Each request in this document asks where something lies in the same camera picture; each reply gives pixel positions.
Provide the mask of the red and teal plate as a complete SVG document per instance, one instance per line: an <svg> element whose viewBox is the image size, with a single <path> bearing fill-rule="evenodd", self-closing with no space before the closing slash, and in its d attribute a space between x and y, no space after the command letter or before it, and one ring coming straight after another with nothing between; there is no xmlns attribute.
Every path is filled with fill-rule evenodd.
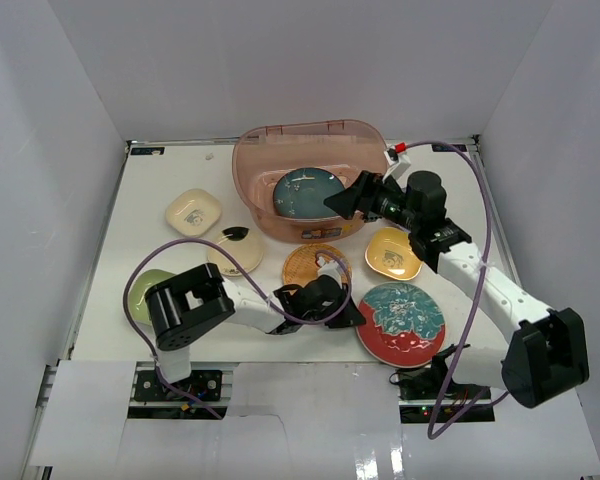
<svg viewBox="0 0 600 480"><path fill-rule="evenodd" d="M356 330L366 351L378 361L397 368L419 368L443 346L444 315L421 288L388 282L370 289L358 310L365 323Z"/></svg>

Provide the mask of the dark teal round plate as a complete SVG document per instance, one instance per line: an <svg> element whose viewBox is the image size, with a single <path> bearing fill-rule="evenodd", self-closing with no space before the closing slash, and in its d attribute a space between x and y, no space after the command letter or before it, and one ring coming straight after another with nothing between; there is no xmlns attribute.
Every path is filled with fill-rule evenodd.
<svg viewBox="0 0 600 480"><path fill-rule="evenodd" d="M320 168L299 168L286 173L273 190L276 213L285 218L317 220L336 213L324 200L345 189L333 173Z"/></svg>

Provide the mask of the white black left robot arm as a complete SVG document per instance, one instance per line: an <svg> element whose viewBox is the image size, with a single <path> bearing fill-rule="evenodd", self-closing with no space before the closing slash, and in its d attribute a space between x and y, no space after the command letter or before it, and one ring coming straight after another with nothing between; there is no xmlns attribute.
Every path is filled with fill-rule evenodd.
<svg viewBox="0 0 600 480"><path fill-rule="evenodd" d="M144 294L156 340L157 387L179 399L191 387L190 345L227 321L266 335L287 335L305 323L330 329L359 327L366 319L329 262L306 285L287 284L270 296L221 278L216 265L203 264L150 287Z"/></svg>

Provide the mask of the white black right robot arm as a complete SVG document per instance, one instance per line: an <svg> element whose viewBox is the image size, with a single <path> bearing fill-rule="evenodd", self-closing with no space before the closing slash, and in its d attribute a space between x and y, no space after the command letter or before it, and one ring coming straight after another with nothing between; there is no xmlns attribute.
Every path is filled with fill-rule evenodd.
<svg viewBox="0 0 600 480"><path fill-rule="evenodd" d="M534 408L588 381L584 322L571 308L556 310L534 298L499 269L483 249L447 216L441 178L429 171L409 175L405 188L391 177L362 172L324 204L344 219L384 218L409 232L411 249L433 272L477 300L498 328L504 350L459 341L453 353L438 354L432 365L433 390L452 399L468 384L507 391Z"/></svg>

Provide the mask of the pink translucent plastic bin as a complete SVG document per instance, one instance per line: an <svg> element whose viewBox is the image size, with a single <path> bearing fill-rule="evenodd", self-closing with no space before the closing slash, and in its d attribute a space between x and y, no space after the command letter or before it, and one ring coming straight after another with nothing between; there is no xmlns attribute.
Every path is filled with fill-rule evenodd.
<svg viewBox="0 0 600 480"><path fill-rule="evenodd" d="M335 241L363 228L359 214L351 220L335 213L324 218L286 218L274 206L276 185L289 172L314 167L348 187L364 170L386 172L386 148L380 132L358 120L261 126L244 133L234 146L234 185L256 225L270 237L287 243Z"/></svg>

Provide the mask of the round woven bamboo plate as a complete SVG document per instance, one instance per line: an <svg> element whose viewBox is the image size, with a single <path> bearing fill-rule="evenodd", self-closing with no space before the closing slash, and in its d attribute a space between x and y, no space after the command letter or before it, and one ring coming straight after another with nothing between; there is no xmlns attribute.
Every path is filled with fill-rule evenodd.
<svg viewBox="0 0 600 480"><path fill-rule="evenodd" d="M315 280L321 267L321 261L330 262L333 260L329 255L318 254L318 251L327 251L339 257L347 266L349 275L352 275L351 266L340 250L324 243L306 244L296 248L286 258L282 267L282 283L304 287Z"/></svg>

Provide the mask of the yellow square dish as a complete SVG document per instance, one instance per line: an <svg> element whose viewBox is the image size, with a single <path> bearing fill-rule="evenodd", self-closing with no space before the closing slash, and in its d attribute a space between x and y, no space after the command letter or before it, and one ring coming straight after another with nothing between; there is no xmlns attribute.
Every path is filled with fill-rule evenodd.
<svg viewBox="0 0 600 480"><path fill-rule="evenodd" d="M423 265L411 249L408 234L393 227L376 231L365 250L365 261L376 273L397 281L414 279Z"/></svg>

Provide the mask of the cream round plate black mark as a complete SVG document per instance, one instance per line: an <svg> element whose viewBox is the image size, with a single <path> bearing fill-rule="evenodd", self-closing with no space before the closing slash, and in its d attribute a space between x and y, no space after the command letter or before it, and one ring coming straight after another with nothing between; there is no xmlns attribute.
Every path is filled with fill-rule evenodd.
<svg viewBox="0 0 600 480"><path fill-rule="evenodd" d="M255 230L243 226L228 227L214 239L214 243L228 252L247 272L259 266L264 257L264 240ZM221 274L239 277L241 271L222 253L214 248L207 250L207 258L214 263Z"/></svg>

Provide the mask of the cream square dish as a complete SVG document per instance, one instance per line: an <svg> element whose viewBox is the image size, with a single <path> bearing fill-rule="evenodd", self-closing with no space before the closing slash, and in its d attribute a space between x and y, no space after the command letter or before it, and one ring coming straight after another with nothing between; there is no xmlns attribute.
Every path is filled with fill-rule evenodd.
<svg viewBox="0 0 600 480"><path fill-rule="evenodd" d="M203 189L190 189L172 201L165 211L169 226L184 237L204 235L221 217L220 201Z"/></svg>

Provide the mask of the light green dish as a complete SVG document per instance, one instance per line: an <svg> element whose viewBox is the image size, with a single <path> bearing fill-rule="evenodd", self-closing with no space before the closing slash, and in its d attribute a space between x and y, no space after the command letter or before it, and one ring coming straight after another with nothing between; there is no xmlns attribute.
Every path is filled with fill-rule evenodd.
<svg viewBox="0 0 600 480"><path fill-rule="evenodd" d="M174 276L174 273L165 270L149 269L142 272L134 280L127 295L126 304L129 308L131 318L136 323L147 326L151 325L145 294L150 287Z"/></svg>

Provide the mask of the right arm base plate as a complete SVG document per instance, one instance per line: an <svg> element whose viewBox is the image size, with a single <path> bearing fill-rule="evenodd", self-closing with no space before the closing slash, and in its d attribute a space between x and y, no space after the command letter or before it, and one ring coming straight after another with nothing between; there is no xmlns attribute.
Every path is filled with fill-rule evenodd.
<svg viewBox="0 0 600 480"><path fill-rule="evenodd" d="M417 370L398 369L390 374L388 381L398 388L401 405L432 407L443 378L426 367ZM442 406L459 408L476 396L479 397L477 405L488 405L493 401L492 393L486 387L451 382L443 395Z"/></svg>

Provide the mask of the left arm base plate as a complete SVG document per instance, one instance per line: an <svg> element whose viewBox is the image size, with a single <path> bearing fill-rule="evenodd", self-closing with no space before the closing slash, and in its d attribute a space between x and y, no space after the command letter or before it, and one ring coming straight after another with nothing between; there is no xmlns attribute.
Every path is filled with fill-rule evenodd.
<svg viewBox="0 0 600 480"><path fill-rule="evenodd" d="M223 372L221 370L193 370L189 377L173 383L173 387L194 395L205 402L221 399ZM136 402L187 401L187 398L167 388L154 370L137 373L131 399Z"/></svg>

